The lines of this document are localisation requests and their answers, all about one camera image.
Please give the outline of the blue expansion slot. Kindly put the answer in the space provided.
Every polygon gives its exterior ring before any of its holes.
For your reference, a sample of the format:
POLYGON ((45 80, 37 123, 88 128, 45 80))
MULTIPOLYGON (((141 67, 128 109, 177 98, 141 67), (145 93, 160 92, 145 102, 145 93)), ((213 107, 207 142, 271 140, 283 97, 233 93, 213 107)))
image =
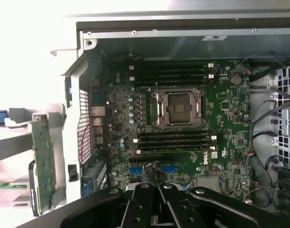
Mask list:
MULTIPOLYGON (((178 167, 177 166, 163 166, 161 170, 164 173, 175 173, 178 172, 178 167)), ((142 174, 142 167, 133 167, 129 168, 129 173, 131 175, 141 175, 142 174)))

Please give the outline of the silver chipset heatsink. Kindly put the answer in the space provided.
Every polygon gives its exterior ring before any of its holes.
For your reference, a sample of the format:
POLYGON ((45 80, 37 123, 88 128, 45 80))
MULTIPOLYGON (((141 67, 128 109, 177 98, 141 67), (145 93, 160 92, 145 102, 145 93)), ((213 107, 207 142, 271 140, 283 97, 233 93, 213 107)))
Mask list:
POLYGON ((219 178, 216 175, 198 176, 196 178, 197 187, 205 187, 210 190, 219 192, 219 178))

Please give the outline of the CPU socket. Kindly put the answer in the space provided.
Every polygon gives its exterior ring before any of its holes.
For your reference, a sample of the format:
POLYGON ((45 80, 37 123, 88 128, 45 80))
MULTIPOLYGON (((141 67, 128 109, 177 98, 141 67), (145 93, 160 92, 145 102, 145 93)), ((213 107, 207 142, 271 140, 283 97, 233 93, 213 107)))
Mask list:
POLYGON ((156 100, 157 117, 152 122, 161 129, 198 127, 206 123, 202 118, 203 90, 196 87, 164 88, 152 93, 156 100))

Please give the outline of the green motherboard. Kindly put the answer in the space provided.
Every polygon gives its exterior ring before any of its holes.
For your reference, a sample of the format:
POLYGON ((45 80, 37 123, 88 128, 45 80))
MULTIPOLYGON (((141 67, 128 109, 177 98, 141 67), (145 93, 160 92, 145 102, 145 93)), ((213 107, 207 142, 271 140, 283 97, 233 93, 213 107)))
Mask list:
POLYGON ((250 149, 250 72, 228 61, 108 61, 92 76, 90 90, 92 145, 107 159, 107 181, 126 190, 130 184, 175 183, 183 190, 198 176, 216 175, 220 193, 241 196, 249 186, 244 159, 250 149), (240 75, 238 86, 230 78, 240 75), (161 129, 152 93, 164 88, 196 87, 206 123, 183 129, 161 129), (163 166, 178 172, 164 173, 163 166), (129 168, 142 167, 141 175, 129 168))

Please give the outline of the black open PC case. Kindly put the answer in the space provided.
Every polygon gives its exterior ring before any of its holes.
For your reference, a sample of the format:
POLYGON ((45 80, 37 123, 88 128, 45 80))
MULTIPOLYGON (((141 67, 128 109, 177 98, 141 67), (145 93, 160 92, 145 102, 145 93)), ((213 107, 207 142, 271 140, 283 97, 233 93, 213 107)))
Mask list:
POLYGON ((278 171, 290 170, 290 20, 122 18, 77 22, 76 36, 77 58, 64 73, 67 201, 111 186, 107 159, 94 152, 91 134, 92 76, 108 61, 235 60, 250 72, 250 149, 243 162, 250 183, 241 196, 224 195, 290 219, 278 200, 278 171))

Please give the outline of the green RAM stick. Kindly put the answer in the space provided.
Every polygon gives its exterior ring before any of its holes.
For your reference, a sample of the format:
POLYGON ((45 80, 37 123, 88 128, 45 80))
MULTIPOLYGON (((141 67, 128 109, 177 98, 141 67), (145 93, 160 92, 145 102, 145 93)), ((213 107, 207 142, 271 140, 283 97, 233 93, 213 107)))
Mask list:
POLYGON ((0 190, 22 190, 26 189, 27 185, 13 184, 10 182, 0 182, 0 190))

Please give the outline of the grey parts rack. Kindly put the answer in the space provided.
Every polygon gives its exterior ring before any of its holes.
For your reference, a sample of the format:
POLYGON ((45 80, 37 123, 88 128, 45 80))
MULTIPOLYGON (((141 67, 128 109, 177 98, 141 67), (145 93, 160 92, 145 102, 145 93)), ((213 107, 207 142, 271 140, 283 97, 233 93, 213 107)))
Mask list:
POLYGON ((54 147, 56 190, 51 208, 45 213, 66 204, 65 160, 62 129, 65 108, 62 104, 50 104, 39 108, 10 108, 5 123, 0 125, 0 182, 27 185, 22 190, 0 190, 0 209, 25 209, 33 216, 30 204, 28 165, 34 151, 31 129, 33 114, 47 114, 50 137, 54 147))

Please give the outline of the black plastic box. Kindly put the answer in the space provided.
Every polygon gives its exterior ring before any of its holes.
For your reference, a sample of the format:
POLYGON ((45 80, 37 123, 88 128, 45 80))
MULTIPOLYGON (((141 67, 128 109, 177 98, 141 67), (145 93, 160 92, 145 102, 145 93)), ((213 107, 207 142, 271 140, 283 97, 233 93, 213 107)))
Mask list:
POLYGON ((280 169, 278 171, 278 200, 287 210, 290 210, 290 170, 280 169))

